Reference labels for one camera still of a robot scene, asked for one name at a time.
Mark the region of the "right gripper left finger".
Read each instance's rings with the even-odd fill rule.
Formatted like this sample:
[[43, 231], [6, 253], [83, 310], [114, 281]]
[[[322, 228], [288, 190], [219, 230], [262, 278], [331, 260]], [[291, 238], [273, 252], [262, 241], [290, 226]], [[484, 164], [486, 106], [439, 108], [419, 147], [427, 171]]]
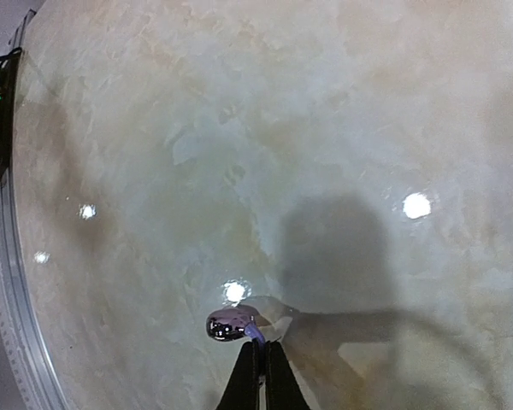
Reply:
[[216, 410], [257, 410], [260, 407], [260, 359], [257, 341], [243, 344]]

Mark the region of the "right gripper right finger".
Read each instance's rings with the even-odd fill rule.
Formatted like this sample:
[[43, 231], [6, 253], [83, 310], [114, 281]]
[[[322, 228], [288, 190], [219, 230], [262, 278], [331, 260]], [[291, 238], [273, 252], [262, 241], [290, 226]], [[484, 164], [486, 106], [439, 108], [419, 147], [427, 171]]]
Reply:
[[310, 410], [280, 342], [267, 342], [264, 359], [268, 410]]

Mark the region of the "aluminium front rail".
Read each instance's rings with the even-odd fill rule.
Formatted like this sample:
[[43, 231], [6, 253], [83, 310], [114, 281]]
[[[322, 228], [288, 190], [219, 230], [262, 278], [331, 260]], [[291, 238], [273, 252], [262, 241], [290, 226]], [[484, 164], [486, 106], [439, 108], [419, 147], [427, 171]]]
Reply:
[[31, 304], [12, 173], [6, 172], [0, 184], [0, 409], [67, 406]]

